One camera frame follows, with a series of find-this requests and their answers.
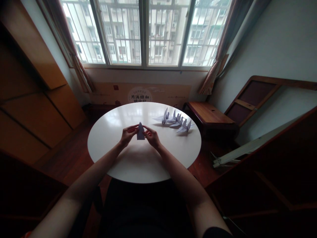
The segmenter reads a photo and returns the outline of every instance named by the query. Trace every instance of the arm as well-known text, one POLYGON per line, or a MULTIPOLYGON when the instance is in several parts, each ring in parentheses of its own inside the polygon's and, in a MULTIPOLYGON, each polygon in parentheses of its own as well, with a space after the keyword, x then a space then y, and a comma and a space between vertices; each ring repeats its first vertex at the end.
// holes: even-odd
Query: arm
POLYGON ((121 140, 84 172, 31 233, 34 237, 67 237, 88 195, 98 186, 114 160, 137 133, 137 126, 123 129, 121 140))
POLYGON ((162 161, 176 187, 184 197, 194 217, 197 237, 202 238, 212 226, 220 227, 230 233, 216 206, 196 178, 161 144, 157 132, 147 129, 145 137, 162 157, 162 161))

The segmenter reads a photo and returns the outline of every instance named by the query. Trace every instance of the white wall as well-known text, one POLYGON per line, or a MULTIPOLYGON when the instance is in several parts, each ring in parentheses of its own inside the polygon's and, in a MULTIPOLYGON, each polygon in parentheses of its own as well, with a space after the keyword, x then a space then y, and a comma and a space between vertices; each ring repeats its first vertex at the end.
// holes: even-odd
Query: white wall
POLYGON ((66 60, 39 8, 36 3, 36 0, 21 0, 22 4, 24 5, 25 9, 27 10, 28 14, 30 15, 31 19, 33 20, 36 28, 38 29, 39 33, 41 34, 44 42, 46 43, 47 47, 49 48, 51 54, 53 55, 57 65, 59 66, 61 72, 63 73, 67 83, 69 84, 70 88, 72 89, 75 97, 79 101, 81 106, 90 102, 89 97, 82 92, 81 86, 79 84, 78 79, 74 78, 77 77, 76 74, 72 74, 71 70, 69 69, 66 60))
MULTIPOLYGON (((224 112, 252 75, 317 82, 317 1, 272 0, 214 88, 210 103, 224 112)), ((282 87, 242 126, 244 144, 309 111, 317 92, 282 87)))
POLYGON ((144 84, 179 84, 191 85, 189 101, 205 101, 206 95, 197 93, 207 72, 202 71, 152 71, 152 70, 114 70, 86 69, 94 82, 109 83, 144 83, 144 84))

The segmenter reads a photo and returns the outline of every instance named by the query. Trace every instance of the hand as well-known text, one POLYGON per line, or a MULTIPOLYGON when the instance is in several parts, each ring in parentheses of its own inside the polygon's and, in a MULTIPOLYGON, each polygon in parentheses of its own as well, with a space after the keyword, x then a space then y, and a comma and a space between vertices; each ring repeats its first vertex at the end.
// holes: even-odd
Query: hand
POLYGON ((125 148, 128 146, 129 142, 131 141, 132 137, 138 133, 139 124, 136 124, 134 126, 129 126, 127 128, 124 128, 122 131, 121 140, 119 141, 119 144, 125 148))
POLYGON ((153 146, 157 150, 158 147, 161 145, 161 142, 159 141, 158 133, 147 126, 143 126, 143 127, 147 129, 147 131, 143 132, 144 136, 147 138, 150 145, 153 146))

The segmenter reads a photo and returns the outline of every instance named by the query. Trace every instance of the wooden stool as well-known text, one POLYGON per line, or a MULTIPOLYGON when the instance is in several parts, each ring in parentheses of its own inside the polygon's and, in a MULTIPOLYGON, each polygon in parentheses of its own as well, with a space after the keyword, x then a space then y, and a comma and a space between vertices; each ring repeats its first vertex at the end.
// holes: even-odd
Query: wooden stool
POLYGON ((201 124, 201 136, 209 137, 217 131, 221 137, 236 138, 239 133, 238 125, 207 102, 186 102, 183 106, 183 112, 186 107, 195 114, 201 124))

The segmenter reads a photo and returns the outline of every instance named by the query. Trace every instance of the person's right hand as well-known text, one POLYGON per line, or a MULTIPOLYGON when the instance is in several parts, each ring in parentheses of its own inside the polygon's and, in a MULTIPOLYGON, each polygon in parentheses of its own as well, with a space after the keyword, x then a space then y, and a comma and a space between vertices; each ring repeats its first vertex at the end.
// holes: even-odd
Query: person's right hand
POLYGON ((145 129, 147 129, 145 132, 143 132, 144 136, 147 138, 148 142, 151 146, 153 146, 156 150, 161 145, 161 142, 159 141, 158 133, 153 130, 150 127, 144 126, 145 129))

